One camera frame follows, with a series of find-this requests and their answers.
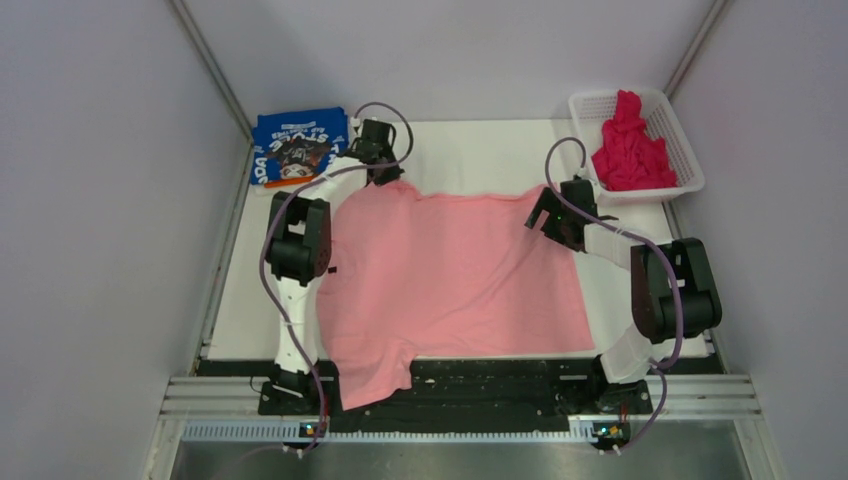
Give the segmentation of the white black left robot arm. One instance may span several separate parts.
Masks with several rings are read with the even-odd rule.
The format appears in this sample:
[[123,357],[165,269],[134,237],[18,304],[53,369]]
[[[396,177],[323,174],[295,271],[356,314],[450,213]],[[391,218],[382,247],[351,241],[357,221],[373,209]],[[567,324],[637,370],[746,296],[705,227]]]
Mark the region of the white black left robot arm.
[[396,156],[395,126],[366,118],[353,121],[355,138],[348,150],[316,179],[292,193],[272,199],[269,225],[261,252],[260,281],[279,311],[280,338],[274,359],[272,388],[297,413],[319,404],[321,380],[316,362],[320,332],[316,298],[332,256],[332,217],[353,193],[369,184],[384,185],[403,174],[400,163],[412,153],[414,136],[404,124],[406,151]]

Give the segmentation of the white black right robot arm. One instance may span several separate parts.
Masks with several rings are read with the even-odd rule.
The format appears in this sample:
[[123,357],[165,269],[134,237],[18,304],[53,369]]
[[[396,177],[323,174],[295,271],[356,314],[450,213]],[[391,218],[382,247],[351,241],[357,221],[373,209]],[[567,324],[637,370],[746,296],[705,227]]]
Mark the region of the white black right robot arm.
[[542,189],[526,222],[573,252],[609,261],[628,273],[631,324],[595,359],[602,374],[586,385],[589,404],[612,412],[627,397],[625,384],[650,368],[676,362],[684,340],[717,327],[723,308],[703,242],[661,243],[601,216],[592,183],[575,177]]

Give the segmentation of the light pink t-shirt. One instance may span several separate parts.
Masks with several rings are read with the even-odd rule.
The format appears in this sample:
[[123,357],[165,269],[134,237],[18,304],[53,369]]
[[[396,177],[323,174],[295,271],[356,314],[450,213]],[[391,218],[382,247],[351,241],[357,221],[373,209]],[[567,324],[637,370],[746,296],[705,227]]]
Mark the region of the light pink t-shirt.
[[317,317],[344,409],[409,388],[419,357],[594,348],[574,254],[525,224],[539,195],[424,195],[395,182],[340,205]]

